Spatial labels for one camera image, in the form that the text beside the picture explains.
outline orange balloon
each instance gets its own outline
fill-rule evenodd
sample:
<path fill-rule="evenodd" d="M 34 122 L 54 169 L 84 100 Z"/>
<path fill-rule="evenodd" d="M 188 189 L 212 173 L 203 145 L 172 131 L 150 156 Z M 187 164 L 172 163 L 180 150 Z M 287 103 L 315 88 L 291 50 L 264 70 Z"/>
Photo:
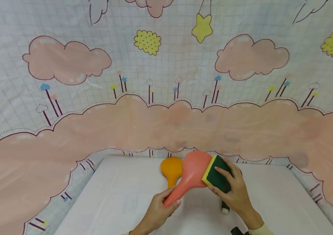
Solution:
<path fill-rule="evenodd" d="M 167 188 L 176 185 L 182 176 L 182 160 L 177 157 L 166 158 L 160 165 L 161 173 L 167 179 Z"/>
<path fill-rule="evenodd" d="M 190 189 L 207 187 L 202 181 L 202 177 L 211 159 L 211 155 L 200 151 L 192 151 L 185 156 L 182 163 L 181 181 L 164 201 L 164 207 L 168 207 L 174 201 L 181 199 Z"/>

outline yellow star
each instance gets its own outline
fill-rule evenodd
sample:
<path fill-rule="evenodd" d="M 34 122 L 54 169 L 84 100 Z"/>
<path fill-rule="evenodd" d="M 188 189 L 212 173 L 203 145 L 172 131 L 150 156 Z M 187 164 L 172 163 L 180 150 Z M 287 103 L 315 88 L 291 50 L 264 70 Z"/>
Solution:
<path fill-rule="evenodd" d="M 212 34 L 212 28 L 209 25 L 211 20 L 211 15 L 203 18 L 201 14 L 196 14 L 196 26 L 192 29 L 191 34 L 196 37 L 199 43 L 202 43 L 205 37 Z"/>

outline sleeve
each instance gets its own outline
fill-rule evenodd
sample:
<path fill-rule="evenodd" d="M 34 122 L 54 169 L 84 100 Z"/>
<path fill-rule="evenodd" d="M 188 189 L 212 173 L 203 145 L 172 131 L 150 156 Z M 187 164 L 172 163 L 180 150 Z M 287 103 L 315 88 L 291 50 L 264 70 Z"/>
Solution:
<path fill-rule="evenodd" d="M 262 227 L 256 229 L 256 230 L 250 230 L 249 229 L 249 234 L 250 235 L 274 235 L 271 230 L 268 229 L 266 224 L 263 224 Z"/>

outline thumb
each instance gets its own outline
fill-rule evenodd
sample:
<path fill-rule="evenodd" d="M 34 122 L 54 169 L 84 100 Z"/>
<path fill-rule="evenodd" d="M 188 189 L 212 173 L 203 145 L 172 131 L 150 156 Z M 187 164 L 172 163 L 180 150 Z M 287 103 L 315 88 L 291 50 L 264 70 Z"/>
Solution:
<path fill-rule="evenodd" d="M 176 200 L 175 202 L 173 202 L 169 207 L 166 208 L 166 213 L 168 215 L 170 215 L 171 213 L 173 213 L 175 210 L 177 210 L 177 208 L 181 205 L 181 200 Z"/>
<path fill-rule="evenodd" d="M 216 194 L 216 196 L 218 196 L 222 200 L 224 200 L 224 198 L 226 197 L 226 193 L 223 193 L 223 191 L 221 191 L 217 187 L 215 187 L 215 186 L 209 186 L 208 188 L 209 188 L 209 190 L 211 190 L 214 194 Z"/>

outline yellow balloon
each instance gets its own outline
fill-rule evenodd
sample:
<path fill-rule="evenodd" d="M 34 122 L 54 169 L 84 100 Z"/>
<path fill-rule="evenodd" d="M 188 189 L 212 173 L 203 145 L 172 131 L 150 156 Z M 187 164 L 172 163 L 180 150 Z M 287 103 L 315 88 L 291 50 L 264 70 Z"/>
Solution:
<path fill-rule="evenodd" d="M 161 162 L 160 169 L 167 179 L 167 188 L 171 188 L 182 176 L 182 160 L 177 157 L 166 158 Z"/>

